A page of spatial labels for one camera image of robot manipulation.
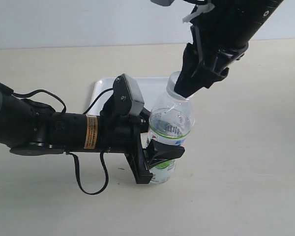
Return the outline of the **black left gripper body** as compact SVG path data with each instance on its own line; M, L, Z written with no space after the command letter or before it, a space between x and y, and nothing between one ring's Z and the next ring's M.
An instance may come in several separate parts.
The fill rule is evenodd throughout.
M114 113L114 98L109 97L99 116L98 147L111 153L123 153L137 184L148 184L151 173L141 142L140 115Z

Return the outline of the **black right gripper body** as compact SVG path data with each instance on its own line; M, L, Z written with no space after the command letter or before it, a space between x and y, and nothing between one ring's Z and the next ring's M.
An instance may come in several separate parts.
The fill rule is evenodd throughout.
M209 69L223 76L223 80L228 76L229 66L234 61L240 60L248 49L247 42L240 47L226 47L206 39L197 26L191 26L191 33L192 44L199 56L198 68Z

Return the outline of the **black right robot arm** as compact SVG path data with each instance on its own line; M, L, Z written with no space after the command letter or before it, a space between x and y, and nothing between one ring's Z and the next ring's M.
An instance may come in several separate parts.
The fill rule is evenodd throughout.
M187 98L224 80L249 40L282 2L280 0L193 0L183 21L191 23L193 42L183 52L174 91Z

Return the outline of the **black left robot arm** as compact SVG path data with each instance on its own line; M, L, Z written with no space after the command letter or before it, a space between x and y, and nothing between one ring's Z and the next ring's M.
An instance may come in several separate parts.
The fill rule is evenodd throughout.
M140 90L114 83L100 115L57 112L50 105L16 94L0 84L0 144L22 156L79 152L122 153L138 184L152 179L151 168L178 159L184 148L152 141L142 147L149 111L138 100Z

